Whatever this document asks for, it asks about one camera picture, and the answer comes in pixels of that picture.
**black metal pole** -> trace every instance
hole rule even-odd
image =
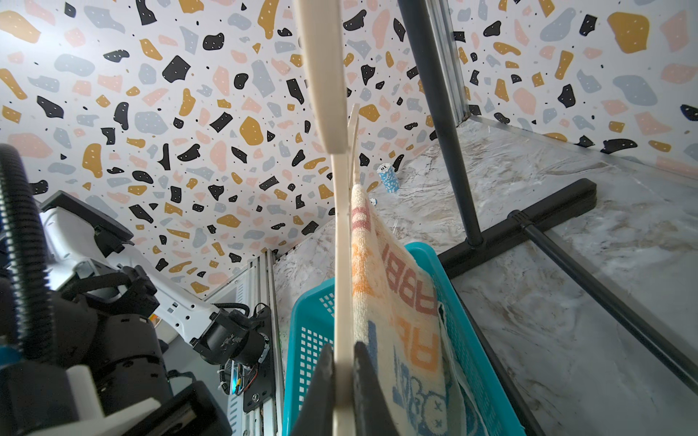
[[[541,232],[521,211],[513,211],[509,217],[521,223],[523,232],[566,272],[591,298],[595,299],[620,325],[625,327],[642,345],[659,359],[688,388],[698,394],[698,365],[682,353],[674,344],[656,331],[613,292],[572,259],[560,246]]]
[[[482,233],[477,221],[473,195],[470,193],[470,184],[466,166],[463,163],[451,105],[448,103],[446,81],[439,66],[440,61],[436,40],[431,31],[429,11],[424,0],[398,0],[398,5],[419,76],[422,79],[426,103],[429,106],[441,153],[446,162],[446,170],[451,179],[458,210],[461,212],[463,226],[466,229],[466,238],[471,246],[476,247],[482,244]]]

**black bracket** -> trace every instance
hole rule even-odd
[[[126,286],[126,292],[111,299],[103,299],[87,292],[103,288]],[[109,315],[136,313],[149,317],[160,303],[155,297],[157,288],[148,278],[142,266],[135,268],[124,266],[119,271],[109,272],[98,276],[74,278],[61,289],[61,297],[72,301],[77,295],[84,294],[87,305]]]
[[[231,433],[225,412],[204,382],[198,381],[146,416],[124,433],[124,436],[228,436]]]
[[[230,319],[230,314],[221,309],[211,314],[211,324],[190,344],[205,361],[225,365],[247,334],[247,329]]]
[[[274,347],[272,338],[272,311],[268,307],[264,307],[257,314],[257,319],[260,320],[260,325],[257,332],[265,336],[269,351],[262,363],[259,364],[259,373],[257,378],[250,385],[249,389],[242,395],[242,411],[247,413],[261,406],[267,398],[276,393],[276,382],[274,378]]]
[[[527,207],[522,213],[539,230],[545,231],[594,207],[596,183],[580,179]],[[438,259],[449,278],[460,276],[528,240],[520,220],[512,215],[484,230],[482,237],[484,242],[477,248],[464,241],[439,254]]]

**black metal bar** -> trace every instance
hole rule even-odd
[[[589,179],[580,179],[523,211],[540,229],[549,230],[594,209],[595,206],[596,183]],[[478,248],[464,242],[439,254],[438,259],[449,278],[460,276],[528,239],[513,218],[493,225],[482,235],[484,243]]]
[[[538,229],[521,211],[513,211],[509,217],[519,221],[526,236],[547,254],[564,272],[595,299],[620,325],[625,327],[642,345],[659,359],[688,388],[698,394],[698,365],[682,353],[674,344],[654,329],[633,309],[623,303],[589,271],[572,259],[560,246]]]
[[[305,394],[303,408],[288,431],[290,436],[332,436],[332,410],[334,410],[335,372],[332,346],[325,344],[315,365]]]
[[[412,54],[422,79],[426,104],[434,122],[441,152],[446,162],[446,170],[451,179],[458,210],[461,212],[463,227],[466,230],[466,243],[476,247],[482,245],[482,233],[477,221],[477,213],[470,192],[466,166],[463,163],[461,145],[456,133],[456,125],[448,104],[448,90],[438,58],[436,40],[429,21],[429,10],[423,0],[398,0],[400,12],[410,39]]]
[[[533,416],[533,413],[526,404],[526,401],[521,396],[519,390],[514,384],[514,380],[509,377],[509,373],[507,372],[506,368],[504,368],[504,365],[497,357],[497,354],[494,352],[494,349],[492,349],[489,341],[487,338],[485,338],[484,333],[482,333],[482,330],[480,330],[480,326],[478,326],[477,322],[475,322],[475,318],[473,318],[473,316],[470,314],[468,307],[463,302],[461,296],[458,295],[458,292],[456,292],[456,295],[458,296],[458,300],[461,302],[461,306],[463,306],[463,310],[466,312],[466,315],[470,320],[470,324],[473,326],[473,330],[475,330],[475,335],[480,341],[480,345],[482,345],[484,353],[487,355],[489,363],[492,365],[492,369],[494,369],[494,373],[497,374],[497,378],[502,384],[504,393],[507,395],[509,402],[512,404],[514,413],[517,414],[517,418],[519,418],[519,423],[523,426],[523,430],[526,432],[527,436],[545,436],[545,432],[540,427],[538,420],[535,418],[535,416]]]
[[[390,419],[369,349],[361,341],[354,344],[352,381],[356,436],[399,436],[395,422]]]

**clothes drying rack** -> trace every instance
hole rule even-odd
[[[398,5],[402,12],[403,23],[424,87],[426,103],[429,106],[466,232],[465,241],[439,255],[439,260],[449,278],[460,276],[520,243],[530,240],[689,389],[698,394],[698,366],[696,363],[654,329],[642,316],[622,302],[544,233],[566,220],[594,209],[596,206],[596,183],[588,179],[580,179],[523,211],[512,211],[505,220],[489,229],[484,231],[480,229],[456,133],[455,117],[451,105],[445,104],[445,102],[450,102],[450,97],[445,75],[440,67],[441,60],[436,36],[430,21],[433,11],[429,10],[425,0],[398,0]],[[521,397],[514,382],[462,300],[461,305],[526,433],[528,435],[543,435],[541,427]]]

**blue plastic basket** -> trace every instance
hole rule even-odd
[[[407,251],[431,276],[438,300],[446,309],[446,329],[456,358],[468,378],[480,414],[491,436],[524,436],[524,430],[507,399],[499,379],[484,353],[473,326],[451,286],[433,248],[421,242],[409,243]],[[291,314],[283,434],[293,428],[303,406],[320,350],[334,339],[334,279],[303,294]]]

